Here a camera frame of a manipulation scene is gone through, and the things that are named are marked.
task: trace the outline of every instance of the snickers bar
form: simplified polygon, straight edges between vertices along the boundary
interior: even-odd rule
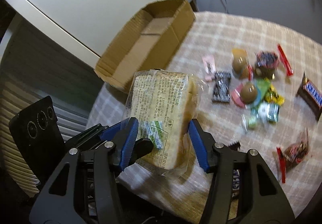
[[[310,106],[318,121],[322,113],[322,93],[316,86],[303,74],[302,83],[297,90],[296,97],[300,95]]]

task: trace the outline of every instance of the checkered tablecloth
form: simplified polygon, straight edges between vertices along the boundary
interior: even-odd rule
[[[287,147],[307,126],[310,136],[310,153],[287,173],[281,184],[297,216],[310,201],[322,181],[322,119],[317,123],[309,106],[295,94],[303,71],[322,90],[322,45],[289,28],[267,21],[223,13],[196,13],[196,22],[187,34],[180,49],[168,65],[168,71],[180,71],[204,77],[202,57],[213,54],[217,70],[231,70],[232,48],[247,50],[250,61],[255,52],[277,50],[280,43],[294,70],[287,79],[283,67],[273,85],[285,97],[280,109],[279,122],[244,133],[241,127],[242,110],[231,101],[229,105],[213,104],[204,94],[199,106],[198,120],[205,131],[216,141],[229,144],[239,140],[241,151],[251,148],[259,151],[275,177],[277,170],[276,146]],[[230,89],[240,84],[232,78]],[[91,111],[87,127],[97,123],[113,125],[122,118],[126,95],[104,84]],[[180,217],[198,223],[204,209],[212,176],[204,174],[194,154],[187,172],[177,181],[150,173],[134,164],[120,175],[119,180],[129,190],[149,202],[171,211]]]

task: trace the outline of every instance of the wrapped candy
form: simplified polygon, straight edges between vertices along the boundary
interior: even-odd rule
[[[289,64],[289,61],[287,60],[286,58],[286,55],[281,47],[280,44],[277,45],[277,49],[280,53],[280,60],[281,62],[283,63],[284,67],[285,67],[285,70],[286,70],[286,76],[289,77],[289,76],[292,76],[294,74],[293,72],[293,69],[291,67],[291,65]]]
[[[236,89],[231,91],[231,97],[236,106],[243,109],[253,109],[260,104],[269,86],[269,80],[257,79],[253,82],[247,81],[246,83],[241,83]]]
[[[243,49],[234,48],[231,50],[233,60],[231,63],[233,75],[238,79],[246,79],[249,77],[249,64],[247,52]]]
[[[281,106],[285,101],[284,97],[277,93],[275,87],[272,84],[266,92],[264,100],[268,103],[276,103],[279,106]]]
[[[246,118],[244,114],[241,116],[245,131],[247,132],[248,129],[255,129],[258,122],[262,122],[264,126],[266,126],[268,122],[278,122],[279,111],[280,106],[276,103],[262,102],[258,109],[252,109],[250,117]]]
[[[309,153],[309,134],[308,129],[305,128],[301,132],[299,140],[290,145],[286,150],[282,152],[281,147],[277,147],[277,154],[279,156],[280,170],[282,173],[282,183],[285,183],[286,171],[289,171],[301,161]]]
[[[312,81],[303,74],[302,82],[295,96],[300,95],[310,106],[315,114],[315,119],[319,121],[322,113],[322,93],[312,83]]]
[[[256,54],[256,59],[254,66],[255,74],[258,77],[275,80],[275,70],[279,64],[277,54],[270,51],[262,51]]]
[[[214,73],[214,91],[212,101],[214,102],[230,102],[229,85],[231,81],[231,73],[228,71],[216,71]]]
[[[206,71],[205,81],[212,81],[214,79],[215,59],[212,55],[202,57],[204,70]]]

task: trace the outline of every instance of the cardboard box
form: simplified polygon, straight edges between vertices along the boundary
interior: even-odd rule
[[[96,64],[96,74],[128,92],[135,72],[165,69],[194,20],[187,0],[148,4],[112,40]]]

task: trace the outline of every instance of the black candy wrapper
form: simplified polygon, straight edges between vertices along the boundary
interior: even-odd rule
[[[228,71],[215,71],[214,73],[213,101],[230,102],[229,85],[231,73]]]

